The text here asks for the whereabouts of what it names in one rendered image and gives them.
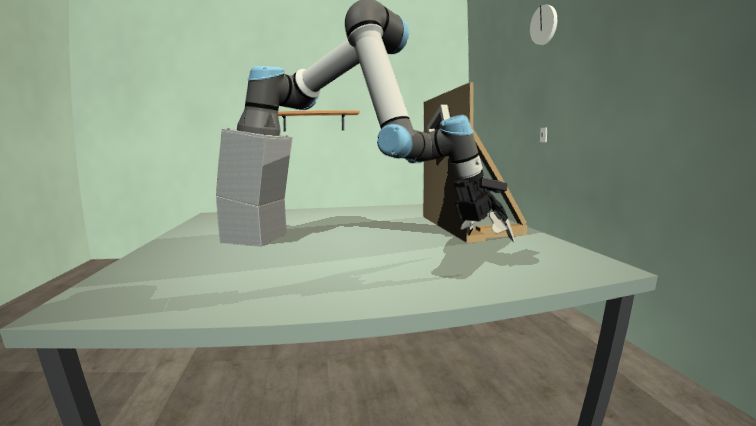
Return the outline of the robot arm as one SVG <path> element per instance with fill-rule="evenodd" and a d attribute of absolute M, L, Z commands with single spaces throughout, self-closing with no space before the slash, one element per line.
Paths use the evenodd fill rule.
<path fill-rule="evenodd" d="M 278 67 L 251 68 L 237 131 L 280 136 L 279 106 L 310 109 L 320 89 L 360 63 L 381 128 L 377 145 L 384 155 L 409 163 L 450 156 L 456 177 L 479 174 L 482 164 L 465 115 L 443 120 L 435 131 L 413 130 L 387 55 L 405 47 L 406 22 L 376 0 L 359 0 L 346 13 L 345 31 L 348 39 L 307 70 L 287 75 Z"/>

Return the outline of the brown wooden board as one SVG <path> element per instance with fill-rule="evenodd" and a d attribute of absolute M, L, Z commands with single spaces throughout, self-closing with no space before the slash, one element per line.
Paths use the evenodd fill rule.
<path fill-rule="evenodd" d="M 450 118 L 467 116 L 473 129 L 473 82 L 469 82 L 424 102 L 424 133 L 440 105 L 447 105 Z M 457 180 L 450 156 L 424 162 L 423 173 L 423 217 L 463 240 L 470 243 L 466 228 L 461 230 L 465 220 L 459 219 L 455 202 L 458 201 L 454 187 Z"/>

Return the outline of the wooden a-frame stand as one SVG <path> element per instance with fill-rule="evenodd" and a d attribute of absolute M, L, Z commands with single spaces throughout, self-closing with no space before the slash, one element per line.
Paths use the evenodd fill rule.
<path fill-rule="evenodd" d="M 474 129 L 473 129 L 474 130 Z M 489 156 L 488 152 L 486 151 L 485 147 L 483 146 L 481 140 L 479 139 L 478 135 L 476 134 L 474 130 L 474 138 L 476 141 L 479 157 L 481 158 L 482 162 L 484 163 L 485 167 L 487 168 L 489 174 L 491 175 L 493 180 L 500 180 L 501 182 L 504 182 L 503 178 L 501 177 L 499 171 L 497 170 L 495 164 L 493 163 L 491 157 Z M 527 235 L 527 225 L 525 225 L 526 220 L 524 219 L 519 207 L 517 206 L 513 196 L 511 195 L 508 187 L 507 191 L 501 192 L 501 195 L 503 196 L 505 202 L 507 203 L 510 211 L 512 212 L 515 220 L 517 221 L 516 224 L 510 224 L 511 229 L 514 236 L 520 236 L 520 235 Z M 519 225 L 519 226 L 512 226 L 512 225 Z M 483 232 L 483 233 L 482 233 Z M 485 233 L 485 234 L 484 234 Z M 494 237 L 507 237 L 507 232 L 503 231 L 501 233 L 494 233 L 492 231 L 492 225 L 483 225 L 483 226 L 476 226 L 476 229 L 473 229 L 470 234 L 470 243 L 471 242 L 485 242 L 485 238 L 494 238 Z"/>

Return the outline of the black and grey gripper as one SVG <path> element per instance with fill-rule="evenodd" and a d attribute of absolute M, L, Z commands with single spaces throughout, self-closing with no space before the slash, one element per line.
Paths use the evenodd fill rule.
<path fill-rule="evenodd" d="M 467 228 L 467 234 L 470 236 L 474 222 L 486 218 L 492 209 L 493 212 L 489 213 L 489 218 L 493 222 L 492 231 L 496 234 L 506 231 L 509 238 L 514 242 L 514 235 L 504 207 L 490 191 L 479 187 L 479 180 L 475 181 L 483 176 L 483 170 L 481 170 L 479 174 L 473 177 L 463 180 L 457 177 L 457 180 L 453 182 L 458 197 L 458 201 L 455 202 L 458 216 L 459 219 L 465 220 L 461 225 L 461 229 Z M 467 187 L 465 187 L 466 185 Z M 458 206 L 461 214 L 459 213 Z"/>

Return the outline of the grey rectangular frame with brown panel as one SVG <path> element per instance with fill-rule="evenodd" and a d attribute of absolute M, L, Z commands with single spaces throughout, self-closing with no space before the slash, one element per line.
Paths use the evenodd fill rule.
<path fill-rule="evenodd" d="M 440 129 L 440 125 L 439 124 L 443 120 L 446 120 L 448 118 L 450 118 L 448 106 L 447 105 L 440 105 L 439 109 L 437 110 L 437 112 L 435 113 L 435 115 L 433 116 L 433 118 L 431 119 L 431 121 L 429 122 L 429 124 L 427 126 L 427 131 L 431 132 L 431 131 L 435 131 L 435 130 Z"/>

